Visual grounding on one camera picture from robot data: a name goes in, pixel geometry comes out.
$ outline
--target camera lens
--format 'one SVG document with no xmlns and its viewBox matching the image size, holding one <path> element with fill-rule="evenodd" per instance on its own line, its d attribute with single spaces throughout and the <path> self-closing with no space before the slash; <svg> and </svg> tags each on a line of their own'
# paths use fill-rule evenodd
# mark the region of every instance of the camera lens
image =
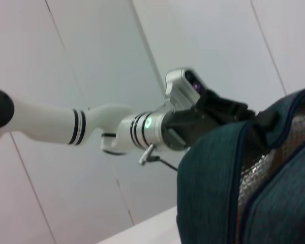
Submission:
<svg viewBox="0 0 305 244">
<path fill-rule="evenodd" d="M 194 74 L 192 71 L 186 71 L 185 72 L 185 78 L 192 84 L 192 82 L 195 80 Z"/>
<path fill-rule="evenodd" d="M 193 83 L 193 88 L 198 92 L 201 93 L 201 84 L 199 84 L 198 82 L 194 82 Z"/>
</svg>

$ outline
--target cable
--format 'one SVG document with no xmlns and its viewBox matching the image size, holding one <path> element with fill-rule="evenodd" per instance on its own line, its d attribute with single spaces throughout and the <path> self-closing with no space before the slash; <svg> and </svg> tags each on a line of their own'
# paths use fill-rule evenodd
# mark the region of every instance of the cable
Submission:
<svg viewBox="0 0 305 244">
<path fill-rule="evenodd" d="M 166 165 L 170 169 L 174 170 L 177 172 L 177 168 L 174 167 L 173 165 L 169 164 L 165 160 L 161 159 L 159 156 L 150 156 L 147 158 L 147 162 L 152 163 L 152 162 L 161 162 L 162 164 Z"/>
</svg>

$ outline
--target navy trim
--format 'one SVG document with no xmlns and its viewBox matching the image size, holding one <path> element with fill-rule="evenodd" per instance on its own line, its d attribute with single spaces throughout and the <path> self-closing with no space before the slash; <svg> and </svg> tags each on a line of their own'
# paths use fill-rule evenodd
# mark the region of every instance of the navy trim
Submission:
<svg viewBox="0 0 305 244">
<path fill-rule="evenodd" d="M 259 195 L 263 192 L 263 190 L 274 180 L 274 178 L 290 163 L 290 161 L 299 154 L 305 148 L 305 141 L 297 148 L 294 152 L 292 152 L 278 167 L 278 169 L 273 173 L 270 178 L 268 178 L 265 182 L 263 182 L 259 188 L 253 193 L 253 195 L 247 201 L 245 208 L 242 212 L 240 224 L 239 224 L 239 234 L 238 234 L 238 243 L 243 243 L 244 235 L 247 227 L 247 222 L 250 216 L 250 212 L 252 210 L 253 204 Z"/>
<path fill-rule="evenodd" d="M 286 123 L 284 125 L 283 131 L 281 132 L 280 136 L 276 139 L 275 142 L 269 144 L 270 148 L 278 148 L 280 147 L 285 140 L 287 139 L 289 132 L 290 132 L 290 127 L 292 123 L 292 119 L 294 117 L 294 114 L 298 108 L 298 106 L 303 102 L 305 99 L 305 90 L 302 90 L 292 101 L 292 103 L 289 106 L 289 111 L 286 116 L 286 118 L 282 117 L 282 119 L 286 120 Z"/>
<path fill-rule="evenodd" d="M 253 128 L 252 124 L 246 123 L 245 126 L 241 128 L 237 138 L 235 161 L 233 166 L 233 179 L 229 196 L 228 231 L 226 243 L 235 243 L 240 171 L 243 162 L 244 144 L 247 141 L 247 133 L 251 128 Z"/>
</svg>

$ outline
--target fabric bag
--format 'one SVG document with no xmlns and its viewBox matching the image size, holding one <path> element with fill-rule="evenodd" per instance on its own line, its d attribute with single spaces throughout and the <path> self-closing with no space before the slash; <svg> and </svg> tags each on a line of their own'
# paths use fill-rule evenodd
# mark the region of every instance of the fabric bag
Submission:
<svg viewBox="0 0 305 244">
<path fill-rule="evenodd" d="M 201 137 L 177 175 L 182 244 L 305 243 L 305 89 Z M 253 142 L 259 138 L 263 146 Z"/>
</svg>

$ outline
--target white table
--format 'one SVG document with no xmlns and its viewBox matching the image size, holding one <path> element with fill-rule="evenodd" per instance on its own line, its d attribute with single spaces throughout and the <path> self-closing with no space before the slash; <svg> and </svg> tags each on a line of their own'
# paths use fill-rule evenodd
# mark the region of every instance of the white table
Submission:
<svg viewBox="0 0 305 244">
<path fill-rule="evenodd" d="M 180 244 L 176 213 L 171 208 L 98 244 Z"/>
</svg>

